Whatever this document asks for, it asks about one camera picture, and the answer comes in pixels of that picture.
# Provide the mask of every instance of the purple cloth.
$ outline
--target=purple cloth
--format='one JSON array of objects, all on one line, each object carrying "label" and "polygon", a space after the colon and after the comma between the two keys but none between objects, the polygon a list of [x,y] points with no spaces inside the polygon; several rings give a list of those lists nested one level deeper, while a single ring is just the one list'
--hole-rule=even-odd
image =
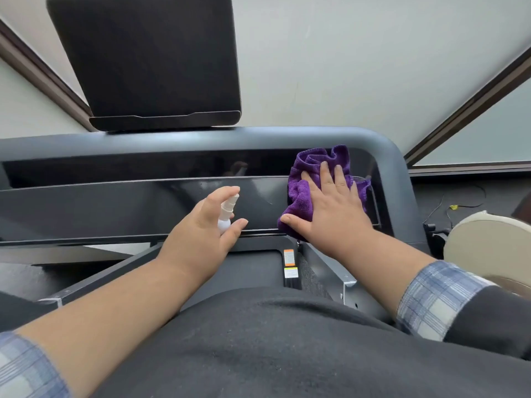
[{"label": "purple cloth", "polygon": [[[354,178],[350,175],[350,156],[346,145],[336,145],[332,148],[330,156],[324,148],[314,148],[307,151],[302,151],[297,154],[295,163],[291,168],[288,178],[288,196],[293,202],[285,211],[284,214],[293,214],[307,221],[312,221],[313,206],[312,199],[309,194],[309,184],[306,180],[301,180],[303,171],[309,173],[309,176],[315,182],[317,187],[321,188],[321,178],[319,176],[321,162],[327,161],[328,167],[334,178],[334,168],[341,165],[347,186],[352,187]],[[369,179],[356,181],[358,195],[365,210],[365,203],[367,202],[367,187],[371,185]],[[300,234],[295,232],[291,227],[282,223],[278,219],[278,229],[282,232],[302,241],[306,241]]]}]

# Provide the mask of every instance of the sticker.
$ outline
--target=sticker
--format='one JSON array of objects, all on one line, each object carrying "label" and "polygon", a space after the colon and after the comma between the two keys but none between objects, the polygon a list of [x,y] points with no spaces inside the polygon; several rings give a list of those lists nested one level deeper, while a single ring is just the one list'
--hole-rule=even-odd
[{"label": "sticker", "polygon": [[295,267],[295,253],[293,250],[284,250],[284,267]]},{"label": "sticker", "polygon": [[284,268],[284,278],[298,278],[298,268]]}]

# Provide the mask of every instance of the rolled-up sleeve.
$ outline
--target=rolled-up sleeve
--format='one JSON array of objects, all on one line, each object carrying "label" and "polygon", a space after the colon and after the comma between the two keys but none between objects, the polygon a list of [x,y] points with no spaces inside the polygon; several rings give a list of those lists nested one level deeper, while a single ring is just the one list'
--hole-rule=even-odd
[{"label": "rolled-up sleeve", "polygon": [[402,331],[443,341],[452,323],[485,287],[494,283],[445,261],[423,268],[411,282],[398,306],[397,324]]},{"label": "rolled-up sleeve", "polygon": [[70,398],[44,352],[13,332],[0,333],[0,398]]}]

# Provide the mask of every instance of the small plastic bottle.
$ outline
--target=small plastic bottle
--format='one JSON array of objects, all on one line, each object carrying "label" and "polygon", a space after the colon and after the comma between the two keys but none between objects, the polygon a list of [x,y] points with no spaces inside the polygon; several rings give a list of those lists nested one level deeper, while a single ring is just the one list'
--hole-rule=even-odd
[{"label": "small plastic bottle", "polygon": [[230,227],[230,216],[232,215],[239,196],[239,194],[236,194],[222,204],[222,213],[219,215],[218,219],[218,229],[222,234]]}]

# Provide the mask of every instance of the spray nozzle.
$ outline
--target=spray nozzle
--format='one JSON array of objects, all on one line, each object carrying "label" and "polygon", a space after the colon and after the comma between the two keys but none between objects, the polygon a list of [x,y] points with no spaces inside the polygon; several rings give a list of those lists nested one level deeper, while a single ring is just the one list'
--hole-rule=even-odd
[{"label": "spray nozzle", "polygon": [[239,194],[236,194],[235,196],[229,198],[228,200],[222,203],[222,212],[219,215],[220,221],[228,221],[230,219],[230,216],[234,211],[234,206],[236,205],[236,201],[238,200],[239,196]]}]

